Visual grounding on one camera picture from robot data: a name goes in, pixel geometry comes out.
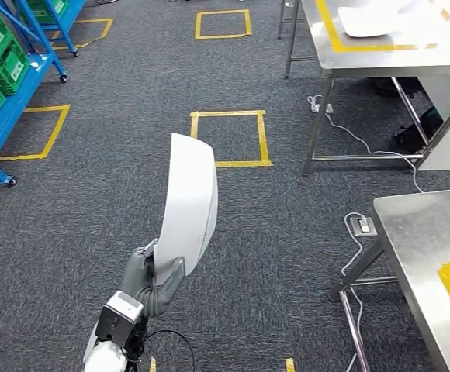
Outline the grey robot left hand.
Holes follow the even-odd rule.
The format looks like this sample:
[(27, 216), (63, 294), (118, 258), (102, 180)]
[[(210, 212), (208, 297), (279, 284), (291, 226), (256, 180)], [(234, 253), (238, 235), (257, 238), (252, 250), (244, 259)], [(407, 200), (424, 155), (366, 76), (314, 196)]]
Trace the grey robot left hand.
[(161, 285), (154, 285), (154, 239), (144, 247), (137, 247), (126, 263), (121, 290), (143, 304), (147, 317), (156, 317), (165, 312), (185, 276), (185, 259), (175, 258), (171, 274)]

